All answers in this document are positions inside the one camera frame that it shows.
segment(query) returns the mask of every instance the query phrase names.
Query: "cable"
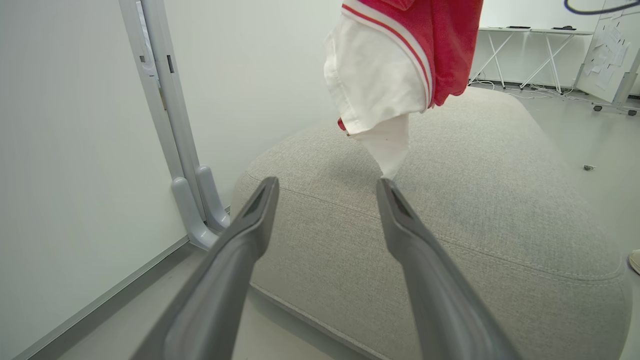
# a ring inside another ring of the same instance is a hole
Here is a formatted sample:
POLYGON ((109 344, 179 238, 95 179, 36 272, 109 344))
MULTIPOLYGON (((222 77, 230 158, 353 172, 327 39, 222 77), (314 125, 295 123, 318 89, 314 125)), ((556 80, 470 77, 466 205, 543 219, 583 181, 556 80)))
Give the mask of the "cable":
MULTIPOLYGON (((467 84, 467 86, 471 84, 489 84, 492 86, 491 90, 495 90, 495 84, 493 83, 493 81, 488 81, 488 80, 472 81, 469 84, 467 84)), ((513 97, 517 97, 519 99, 545 99, 547 97, 561 97, 563 99, 568 99, 568 100, 574 100, 574 101, 580 101, 580 102, 591 102, 590 100, 583 99, 581 97, 569 96, 569 94, 572 93, 574 90, 573 85, 571 86, 571 90, 569 90, 566 94, 562 94, 562 95, 557 93, 556 91, 545 88, 543 85, 531 84, 531 88, 533 88, 534 91, 522 90, 520 88, 506 88, 506 90, 519 91, 519 92, 531 92, 531 93, 542 95, 542 96, 524 97, 524 96, 512 94, 510 92, 506 92, 505 94, 511 95, 513 97)))
MULTIPOLYGON (((488 81, 488 80, 472 81, 469 84, 467 84, 467 86, 469 86, 471 84, 485 84, 485 83, 491 84, 491 86, 492 86, 491 90, 495 90, 495 84, 493 83, 493 81, 488 81)), ((506 90, 519 90, 519 89, 506 88, 506 90)), ((528 91, 528 90, 519 90, 519 91, 521 91, 521 92, 532 92, 534 94, 539 94, 539 93, 536 93, 535 91, 528 91)), ((519 95, 516 95, 516 94, 512 94, 510 92, 507 92, 505 94, 511 95, 513 97, 519 97, 521 99, 544 99, 546 97, 552 97, 549 94, 541 94, 542 96, 531 96, 531 97, 519 96, 519 95)))
POLYGON ((571 7, 571 5, 569 5, 569 0, 564 0, 564 7, 569 10, 570 12, 577 14, 577 15, 600 15, 603 13, 612 13, 612 12, 617 12, 620 10, 624 10, 624 9, 628 9, 628 8, 632 8, 634 6, 638 6, 640 5, 640 0, 636 0, 633 3, 629 3, 629 4, 625 4, 625 5, 621 5, 621 6, 616 6, 615 8, 609 8, 609 9, 602 9, 602 10, 576 10, 574 8, 571 7))

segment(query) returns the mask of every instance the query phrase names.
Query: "red and white garment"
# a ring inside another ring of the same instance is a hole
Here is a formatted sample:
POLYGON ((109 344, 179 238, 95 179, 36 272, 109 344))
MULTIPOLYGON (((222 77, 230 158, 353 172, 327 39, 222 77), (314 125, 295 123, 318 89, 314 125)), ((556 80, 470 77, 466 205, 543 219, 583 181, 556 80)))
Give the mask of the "red and white garment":
POLYGON ((393 177, 408 114, 465 90, 482 0, 345 0, 325 42, 324 77, 340 127, 393 177))

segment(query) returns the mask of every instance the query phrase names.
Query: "fabric ottoman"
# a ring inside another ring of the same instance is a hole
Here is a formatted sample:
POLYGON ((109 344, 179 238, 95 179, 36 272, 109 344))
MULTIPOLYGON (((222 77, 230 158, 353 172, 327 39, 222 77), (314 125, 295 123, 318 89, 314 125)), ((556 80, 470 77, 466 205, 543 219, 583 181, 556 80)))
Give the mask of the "fabric ottoman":
MULTIPOLYGON (((238 180, 232 212, 280 178, 252 286, 378 359, 420 359, 402 268, 376 203, 380 170, 335 125, 292 136, 238 180)), ((625 265, 514 98, 468 88, 414 115, 394 179, 525 359, 617 359, 631 314, 625 265)))

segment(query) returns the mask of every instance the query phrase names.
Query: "table leg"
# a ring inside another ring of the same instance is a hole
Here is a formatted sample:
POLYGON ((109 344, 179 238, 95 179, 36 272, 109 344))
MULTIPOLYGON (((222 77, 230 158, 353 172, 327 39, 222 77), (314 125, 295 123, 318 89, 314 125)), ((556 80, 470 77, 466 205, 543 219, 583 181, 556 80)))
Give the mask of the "table leg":
POLYGON ((491 33, 487 33, 487 35, 489 35, 489 44, 491 44, 491 50, 495 54, 495 65, 498 66, 498 74, 500 75, 500 82, 502 83, 502 88, 506 89, 507 87, 504 86, 504 79, 502 78, 502 71, 500 71, 500 63, 498 62, 498 54, 495 52, 495 49, 493 48, 493 40, 491 39, 491 33))
POLYGON ((520 88, 522 89, 525 86, 527 86, 527 84, 531 81, 531 79, 533 79, 533 77, 537 75, 540 72, 540 70, 542 70, 542 68, 545 67, 545 65, 548 64, 551 61, 551 59, 560 52, 560 50, 562 50, 567 44, 569 44, 569 40, 571 40, 571 38, 573 38, 574 36, 575 35, 570 35, 568 38, 566 38, 566 40, 560 45, 558 50, 556 50, 553 54, 551 54, 551 56, 547 58, 547 60, 543 62, 542 65, 540 65, 540 67, 538 67, 538 69, 533 74, 531 74, 531 76, 529 76, 528 79, 526 79, 522 84, 520 84, 520 88))
POLYGON ((549 42, 549 36, 547 36, 547 34, 545 34, 545 40, 547 41, 547 49, 549 49, 549 56, 551 56, 551 69, 553 70, 554 73, 554 79, 556 81, 556 90, 559 93, 562 93, 562 91, 560 90, 560 79, 558 79, 558 71, 556 69, 556 61, 554 60, 554 53, 553 51, 551 51, 551 43, 549 42))
POLYGON ((473 80, 475 80, 475 79, 478 77, 478 75, 480 75, 480 72, 481 72, 481 71, 482 71, 482 70, 487 66, 487 64, 489 64, 489 62, 491 62, 491 60, 493 60, 493 58, 496 56, 496 54, 498 54, 498 52, 500 51, 500 49, 502 49, 502 47, 504 46, 504 44, 506 44, 506 43, 507 43, 507 41, 509 41, 509 39, 513 36, 513 34, 515 34, 515 33, 511 33, 511 34, 509 35, 509 37, 507 37, 507 40, 505 40, 505 41, 502 43, 502 45, 500 45, 500 47, 498 47, 498 49, 497 49, 496 51, 494 51, 494 52, 493 52, 493 55, 489 58, 489 60, 487 60, 487 61, 486 61, 486 63, 484 63, 484 65, 482 65, 482 67, 480 68, 480 70, 478 70, 478 71, 476 72, 476 74, 474 75, 474 77, 472 77, 472 78, 469 80, 469 83, 473 82, 473 80))

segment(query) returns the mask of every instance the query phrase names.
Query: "black cable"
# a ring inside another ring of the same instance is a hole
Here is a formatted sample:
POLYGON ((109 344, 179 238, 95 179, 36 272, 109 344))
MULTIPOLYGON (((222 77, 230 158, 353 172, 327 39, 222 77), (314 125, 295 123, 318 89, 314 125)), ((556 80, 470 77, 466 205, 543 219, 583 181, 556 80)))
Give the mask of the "black cable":
POLYGON ((636 0, 633 3, 617 6, 615 8, 610 8, 610 9, 582 11, 582 10, 576 10, 576 9, 572 8, 569 5, 569 0, 564 0, 564 7, 567 10, 569 10, 570 12, 578 14, 578 15, 600 15, 600 14, 603 14, 603 13, 617 12, 617 11, 628 9, 628 8, 632 8, 632 7, 638 6, 638 5, 640 5, 640 0, 636 0))

